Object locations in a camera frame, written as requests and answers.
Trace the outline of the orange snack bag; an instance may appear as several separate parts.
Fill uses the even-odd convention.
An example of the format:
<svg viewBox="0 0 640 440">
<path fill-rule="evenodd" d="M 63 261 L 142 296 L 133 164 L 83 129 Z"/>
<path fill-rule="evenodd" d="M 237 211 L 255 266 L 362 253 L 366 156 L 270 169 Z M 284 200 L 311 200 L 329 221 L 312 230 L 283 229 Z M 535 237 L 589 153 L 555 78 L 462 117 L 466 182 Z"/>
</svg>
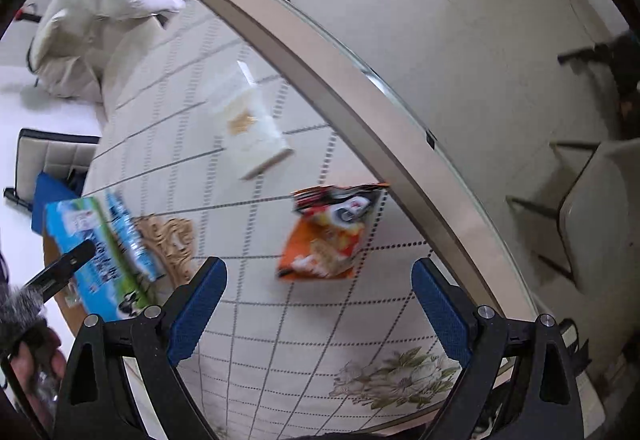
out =
<svg viewBox="0 0 640 440">
<path fill-rule="evenodd" d="M 296 225 L 277 267 L 282 281 L 337 280 L 352 276 L 355 257 L 387 186 L 314 186 L 292 193 Z"/>
</svg>

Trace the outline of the white puffer jacket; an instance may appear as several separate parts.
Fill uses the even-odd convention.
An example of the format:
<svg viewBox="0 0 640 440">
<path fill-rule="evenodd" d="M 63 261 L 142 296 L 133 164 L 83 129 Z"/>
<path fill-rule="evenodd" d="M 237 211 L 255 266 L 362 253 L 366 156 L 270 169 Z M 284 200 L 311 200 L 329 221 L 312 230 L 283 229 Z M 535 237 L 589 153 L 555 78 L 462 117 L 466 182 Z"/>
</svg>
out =
<svg viewBox="0 0 640 440">
<path fill-rule="evenodd" d="M 29 71 L 53 97 L 100 102 L 104 71 L 122 37 L 184 6 L 184 0 L 51 0 L 29 45 Z"/>
</svg>

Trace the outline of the white folding chair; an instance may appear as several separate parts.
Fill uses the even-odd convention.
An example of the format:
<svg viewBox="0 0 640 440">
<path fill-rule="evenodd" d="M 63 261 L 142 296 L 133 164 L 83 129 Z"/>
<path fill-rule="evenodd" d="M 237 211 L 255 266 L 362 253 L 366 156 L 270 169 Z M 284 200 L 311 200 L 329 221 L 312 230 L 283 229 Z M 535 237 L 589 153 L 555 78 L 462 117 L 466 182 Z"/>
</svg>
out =
<svg viewBox="0 0 640 440">
<path fill-rule="evenodd" d="M 77 185 L 86 177 L 99 142 L 98 136 L 22 128 L 16 145 L 14 186 L 6 187 L 3 196 L 31 212 L 38 175 L 46 173 L 59 181 Z"/>
</svg>

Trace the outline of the blue board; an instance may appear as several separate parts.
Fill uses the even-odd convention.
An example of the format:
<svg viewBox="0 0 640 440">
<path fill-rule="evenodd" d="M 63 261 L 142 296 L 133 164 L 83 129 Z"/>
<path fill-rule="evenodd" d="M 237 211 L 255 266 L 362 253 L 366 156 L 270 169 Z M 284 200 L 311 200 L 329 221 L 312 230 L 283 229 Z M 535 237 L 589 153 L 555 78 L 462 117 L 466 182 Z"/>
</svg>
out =
<svg viewBox="0 0 640 440">
<path fill-rule="evenodd" d="M 36 178 L 34 199 L 32 200 L 32 231 L 41 235 L 44 224 L 44 209 L 49 203 L 73 200 L 78 193 L 62 180 L 58 180 L 44 171 Z"/>
</svg>

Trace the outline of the white silver cigarette carton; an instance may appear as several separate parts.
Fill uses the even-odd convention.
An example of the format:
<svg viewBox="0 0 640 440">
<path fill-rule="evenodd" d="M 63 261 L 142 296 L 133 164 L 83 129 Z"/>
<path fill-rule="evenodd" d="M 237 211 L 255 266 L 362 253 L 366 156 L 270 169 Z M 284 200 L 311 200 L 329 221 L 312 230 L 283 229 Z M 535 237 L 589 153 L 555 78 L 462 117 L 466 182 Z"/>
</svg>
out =
<svg viewBox="0 0 640 440">
<path fill-rule="evenodd" d="M 252 179 L 293 153 L 244 61 L 234 61 L 209 78 L 203 96 L 239 179 Z"/>
</svg>

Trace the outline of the beige chair near table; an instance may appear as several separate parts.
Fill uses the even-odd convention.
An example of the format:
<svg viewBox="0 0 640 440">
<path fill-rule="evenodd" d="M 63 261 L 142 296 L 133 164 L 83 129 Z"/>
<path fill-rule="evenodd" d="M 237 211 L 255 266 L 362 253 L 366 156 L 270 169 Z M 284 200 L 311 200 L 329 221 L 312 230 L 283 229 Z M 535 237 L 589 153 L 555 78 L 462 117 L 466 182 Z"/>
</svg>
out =
<svg viewBox="0 0 640 440">
<path fill-rule="evenodd" d="M 639 267 L 639 140 L 552 141 L 553 149 L 590 154 L 560 204 L 508 195 L 506 203 L 555 222 L 568 267 L 538 258 L 585 295 Z"/>
</svg>

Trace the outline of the open cardboard box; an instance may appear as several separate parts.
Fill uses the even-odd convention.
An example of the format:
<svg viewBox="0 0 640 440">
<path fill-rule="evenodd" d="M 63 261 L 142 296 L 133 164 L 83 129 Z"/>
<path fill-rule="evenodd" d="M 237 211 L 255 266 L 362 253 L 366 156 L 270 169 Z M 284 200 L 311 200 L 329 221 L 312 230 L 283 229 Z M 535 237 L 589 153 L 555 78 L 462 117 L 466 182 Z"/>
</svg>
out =
<svg viewBox="0 0 640 440">
<path fill-rule="evenodd" d="M 73 286 L 82 307 L 104 321 L 132 319 L 151 304 L 137 272 L 118 244 L 103 208 L 94 197 L 47 204 L 44 230 L 58 250 L 68 253 L 90 241 L 94 255 L 73 276 Z"/>
</svg>

